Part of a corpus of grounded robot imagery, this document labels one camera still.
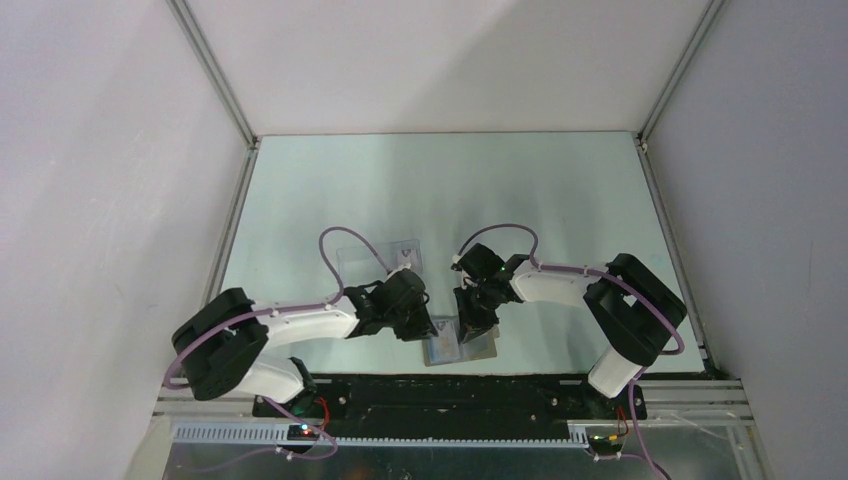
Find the grey felt card holder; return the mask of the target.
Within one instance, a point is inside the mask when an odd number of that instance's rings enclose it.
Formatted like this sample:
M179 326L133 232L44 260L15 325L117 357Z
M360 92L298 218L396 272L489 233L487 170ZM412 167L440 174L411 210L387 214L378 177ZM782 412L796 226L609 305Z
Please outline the grey felt card holder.
M457 333L458 333L459 320L456 316L437 316L433 320L433 323L437 319L446 318L446 317L453 317L453 318L456 319L456 321L457 321ZM496 340L499 338L499 336L500 336L500 332L499 332L498 328L495 327L492 330L490 330L488 333L486 333L485 335L482 335L482 336L480 336L476 339L473 339L466 344L460 344L460 346L462 348L462 359L458 362L449 363L449 364L456 364L456 363L463 363L463 362L470 362L470 361L477 361L477 360L485 360L485 359L495 358L497 356ZM441 365L430 365L427 362L426 345L425 345L425 342L427 340L428 339L422 341L424 365L426 367L441 366Z

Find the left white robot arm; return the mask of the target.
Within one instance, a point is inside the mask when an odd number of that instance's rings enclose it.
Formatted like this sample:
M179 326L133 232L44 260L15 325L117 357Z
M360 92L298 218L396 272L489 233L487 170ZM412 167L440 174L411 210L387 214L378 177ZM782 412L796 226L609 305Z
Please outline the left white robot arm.
M311 374L303 360L270 360L267 351L310 340L372 336L384 329L404 342L429 339L437 329L428 302L423 280L408 268L305 305L257 308L242 288L230 288L172 334L176 359L164 386L187 389L197 401L233 391L263 396L292 416L304 416L316 403Z

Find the credit card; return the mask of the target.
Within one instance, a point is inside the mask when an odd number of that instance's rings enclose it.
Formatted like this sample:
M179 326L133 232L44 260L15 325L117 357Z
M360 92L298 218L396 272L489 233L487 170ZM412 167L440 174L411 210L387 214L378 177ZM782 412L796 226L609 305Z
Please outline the credit card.
M430 365L442 365L460 361L462 348L458 341L456 319L437 319L434 325L436 335L425 342L427 362Z

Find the clear plastic card box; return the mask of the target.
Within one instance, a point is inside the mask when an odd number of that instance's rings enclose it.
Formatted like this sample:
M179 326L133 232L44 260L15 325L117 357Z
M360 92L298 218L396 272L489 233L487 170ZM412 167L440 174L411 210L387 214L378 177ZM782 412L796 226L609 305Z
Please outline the clear plastic card box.
M394 271L401 266L396 263L395 250L402 245L418 246L421 254L422 268L415 271L417 275L424 275L423 254L418 239L408 239L388 243L375 243L373 250L367 246L352 246L339 248L336 251L336 260L340 277L345 285L361 285L376 280L384 280L387 271Z

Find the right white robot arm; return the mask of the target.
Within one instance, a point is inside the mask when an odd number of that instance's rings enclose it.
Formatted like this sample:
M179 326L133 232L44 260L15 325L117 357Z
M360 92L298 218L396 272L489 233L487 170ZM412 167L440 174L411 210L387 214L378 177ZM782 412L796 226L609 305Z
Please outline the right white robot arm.
M622 403L621 392L675 341L688 312L684 302L646 265L620 253L603 268L542 263L529 254L504 260L480 243L454 257L461 276L454 294L462 339L488 332L499 321L497 310L510 303L546 302L586 308L608 341L588 373L581 392L585 411L606 418Z

